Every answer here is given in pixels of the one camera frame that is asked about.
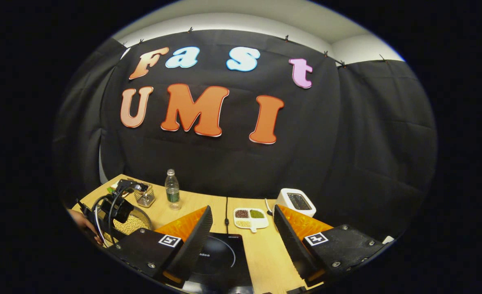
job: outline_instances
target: black induction stove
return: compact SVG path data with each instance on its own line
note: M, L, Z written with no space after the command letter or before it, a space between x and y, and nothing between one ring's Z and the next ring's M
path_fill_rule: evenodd
M242 236L210 233L183 290L196 294L254 294Z

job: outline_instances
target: human hand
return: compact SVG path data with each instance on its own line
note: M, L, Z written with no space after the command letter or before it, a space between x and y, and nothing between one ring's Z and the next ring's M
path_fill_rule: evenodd
M69 214L71 214L72 218L76 222L76 225L79 227L79 229L84 229L88 227L90 231L94 232L96 236L94 236L94 240L98 242L99 245L103 246L103 242L101 241L101 238L99 238L99 235L95 229L95 227L88 221L88 219L82 214L81 212L76 212L75 210L72 209L67 209Z

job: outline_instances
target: orange soft pad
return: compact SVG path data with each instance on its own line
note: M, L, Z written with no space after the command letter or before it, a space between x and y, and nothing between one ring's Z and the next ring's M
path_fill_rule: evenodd
M159 229L155 229L155 232L179 237L183 240L183 242L186 242L187 238L190 236L190 233L192 233L194 227L196 227L199 219L201 219L206 209L207 207L205 206L201 209L191 212L186 216L160 227Z
M293 209L279 204L277 206L279 206L286 217L286 220L288 220L288 223L290 223L292 229L301 242L306 236L334 228L331 225L327 225L321 221L311 218L310 216L305 216L304 214L301 214L301 212L296 212Z

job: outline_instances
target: wooden tabletop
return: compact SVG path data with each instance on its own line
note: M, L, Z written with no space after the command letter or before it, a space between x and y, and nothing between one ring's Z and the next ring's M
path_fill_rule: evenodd
M118 182L120 179L134 179L138 182L143 182L141 179L135 179L126 175L118 175L111 179L106 184L103 184L96 190L92 191L81 202L88 207L92 207L94 202L101 196L108 193L107 188L112 184ZM137 205L133 195L125 197L131 204L143 210L148 217L150 217L153 229L157 229L171 221L174 221L182 216L190 214L206 205L210 205L212 209L212 217L214 222L210 232L226 233L225 220L225 205L226 197L213 196L206 194L198 194L181 190L179 192L181 209L174 211L169 208L169 201L166 197L164 186L152 184L155 202L151 207L144 208ZM275 199L268 199L268 204L272 207ZM314 287L307 287L305 282L299 277L292 260L290 259L284 243L275 228L273 218L266 214L269 226L264 229L257 229L257 233L252 233L250 229L240 229L234 225L233 211L236 208L259 208L264 212L267 211L265 199L246 199L246 198L231 198L228 197L228 219L230 225L228 232L230 234L240 234L243 236L243 245L245 246L245 254L250 271L250 278L254 286L255 294L263 294L271 292L272 294L286 294L287 291L299 287L311 289ZM73 208L80 212L79 205L76 204Z

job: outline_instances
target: yellow grains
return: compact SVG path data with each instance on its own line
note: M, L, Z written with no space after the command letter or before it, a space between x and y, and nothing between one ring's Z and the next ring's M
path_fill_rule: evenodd
M147 228L147 225L145 225L145 223L141 219L135 216L129 216L129 219L127 219L125 223L120 223L114 220L114 226L116 227L116 229L118 229L118 231L122 232L125 235L130 235L141 227ZM110 241L110 235L108 233L103 233L103 236L105 237L105 239Z
M236 221L236 225L240 227L250 227L250 222L249 221Z

